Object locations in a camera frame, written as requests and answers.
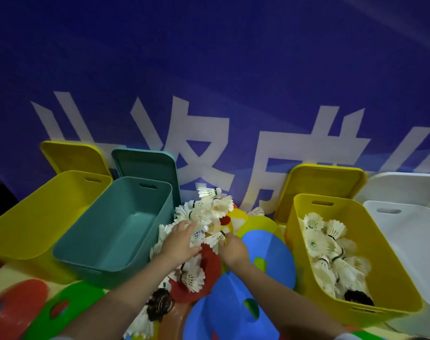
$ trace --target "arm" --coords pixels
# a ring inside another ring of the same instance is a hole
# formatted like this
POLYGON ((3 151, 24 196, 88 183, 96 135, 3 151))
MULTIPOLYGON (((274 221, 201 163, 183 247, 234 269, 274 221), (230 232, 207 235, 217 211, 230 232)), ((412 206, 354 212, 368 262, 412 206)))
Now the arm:
POLYGON ((240 238, 228 233, 227 244, 220 241, 223 262, 239 277, 286 339, 333 340, 346 329, 307 298, 281 285, 249 260, 248 249, 240 238))
POLYGON ((74 340, 119 340, 165 277, 199 251, 189 247, 196 223, 174 226, 160 254, 142 271, 87 308, 59 334, 74 340))

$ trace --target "blue backdrop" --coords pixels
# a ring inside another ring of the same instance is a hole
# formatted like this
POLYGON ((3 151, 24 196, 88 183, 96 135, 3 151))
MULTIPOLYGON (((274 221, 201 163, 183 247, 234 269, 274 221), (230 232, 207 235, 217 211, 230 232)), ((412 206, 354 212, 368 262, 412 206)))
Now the blue backdrop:
POLYGON ((19 198, 53 177, 50 138, 166 149, 182 194, 245 209, 299 162, 429 173, 430 0, 0 0, 19 198))

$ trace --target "hand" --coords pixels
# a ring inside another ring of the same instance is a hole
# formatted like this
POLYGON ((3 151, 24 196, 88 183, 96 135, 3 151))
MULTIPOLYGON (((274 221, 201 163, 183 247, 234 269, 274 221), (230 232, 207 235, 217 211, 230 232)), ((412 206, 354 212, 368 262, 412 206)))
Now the hand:
POLYGON ((196 223, 190 224, 186 229, 187 221, 181 221, 174 225, 171 233, 164 240, 158 257, 165 257, 170 264, 170 269, 187 262, 191 257, 201 251, 201 246, 190 247, 189 242, 196 223))
POLYGON ((240 265, 250 262, 248 248, 238 236, 232 233, 226 234, 226 244, 224 241, 218 242, 218 254, 234 273, 240 265))

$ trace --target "blue plastic disc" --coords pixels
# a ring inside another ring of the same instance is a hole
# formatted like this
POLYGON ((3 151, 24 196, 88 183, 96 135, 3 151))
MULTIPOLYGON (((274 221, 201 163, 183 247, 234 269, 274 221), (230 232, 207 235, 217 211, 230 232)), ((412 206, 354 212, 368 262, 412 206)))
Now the blue plastic disc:
POLYGON ((294 257, 286 245, 274 234, 265 230, 252 230, 242 237, 252 263, 262 258, 267 263, 265 273, 284 286, 295 286, 294 257))
POLYGON ((207 297, 201 298, 187 316, 183 340, 211 340, 212 328, 209 325, 207 297))
POLYGON ((279 338, 279 332, 260 307, 256 320, 243 303, 247 299, 252 299, 252 295, 232 272, 223 274, 217 280, 207 298, 209 323, 219 339, 277 340, 279 338))

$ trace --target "teal lid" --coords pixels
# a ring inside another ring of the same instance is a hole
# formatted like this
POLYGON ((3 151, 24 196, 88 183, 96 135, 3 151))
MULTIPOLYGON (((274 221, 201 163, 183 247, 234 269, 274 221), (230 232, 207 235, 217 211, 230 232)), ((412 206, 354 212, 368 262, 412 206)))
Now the teal lid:
POLYGON ((165 151, 118 148, 111 155, 120 177, 132 176, 170 183, 174 207, 182 204, 177 167, 171 154, 165 151))

